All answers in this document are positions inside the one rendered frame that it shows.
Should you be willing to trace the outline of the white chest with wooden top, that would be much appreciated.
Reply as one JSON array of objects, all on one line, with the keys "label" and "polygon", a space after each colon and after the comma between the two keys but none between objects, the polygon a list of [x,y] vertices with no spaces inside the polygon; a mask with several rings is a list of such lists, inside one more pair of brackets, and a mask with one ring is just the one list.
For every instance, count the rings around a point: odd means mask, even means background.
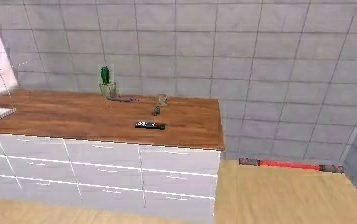
[{"label": "white chest with wooden top", "polygon": [[[0,198],[214,224],[224,149],[214,99],[113,102],[97,94],[18,90],[0,97]],[[138,121],[165,130],[135,128]]]}]

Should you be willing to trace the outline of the purple pen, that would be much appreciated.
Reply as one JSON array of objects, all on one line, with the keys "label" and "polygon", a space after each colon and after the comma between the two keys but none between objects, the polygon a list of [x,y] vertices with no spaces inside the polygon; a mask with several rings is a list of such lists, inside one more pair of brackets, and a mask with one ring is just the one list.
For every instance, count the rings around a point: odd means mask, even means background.
[{"label": "purple pen", "polygon": [[138,102],[139,100],[133,97],[129,97],[129,98],[123,98],[120,96],[116,96],[116,97],[108,97],[108,100],[111,101],[119,101],[119,102]]}]

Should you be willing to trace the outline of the green cactus in pale pot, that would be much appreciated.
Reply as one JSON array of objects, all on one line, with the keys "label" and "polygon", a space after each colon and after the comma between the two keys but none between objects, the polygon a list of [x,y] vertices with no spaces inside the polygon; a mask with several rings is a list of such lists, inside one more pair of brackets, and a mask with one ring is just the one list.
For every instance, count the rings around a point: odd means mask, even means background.
[{"label": "green cactus in pale pot", "polygon": [[106,98],[116,95],[116,83],[111,81],[110,71],[107,66],[103,66],[100,71],[101,82],[99,83],[101,94]]}]

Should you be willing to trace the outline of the red bat with grey ends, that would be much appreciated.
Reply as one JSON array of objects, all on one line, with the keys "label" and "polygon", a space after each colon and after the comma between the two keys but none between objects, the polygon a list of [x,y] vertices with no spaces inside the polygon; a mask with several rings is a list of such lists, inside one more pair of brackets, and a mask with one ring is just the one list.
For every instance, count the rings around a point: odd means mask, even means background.
[{"label": "red bat with grey ends", "polygon": [[272,166],[272,167],[282,167],[282,168],[293,168],[293,169],[306,169],[306,170],[316,170],[320,172],[329,173],[339,173],[343,174],[345,168],[340,165],[316,165],[316,164],[304,164],[304,163],[292,163],[292,162],[282,162],[274,160],[261,160],[255,158],[239,158],[238,162],[240,165],[249,166]]}]

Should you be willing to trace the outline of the black remote control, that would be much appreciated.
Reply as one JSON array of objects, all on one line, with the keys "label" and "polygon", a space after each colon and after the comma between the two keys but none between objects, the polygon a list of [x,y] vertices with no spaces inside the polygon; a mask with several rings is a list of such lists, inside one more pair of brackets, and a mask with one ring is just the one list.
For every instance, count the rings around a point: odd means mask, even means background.
[{"label": "black remote control", "polygon": [[134,127],[135,128],[145,128],[145,129],[165,130],[166,124],[157,123],[157,122],[138,121],[135,123]]}]

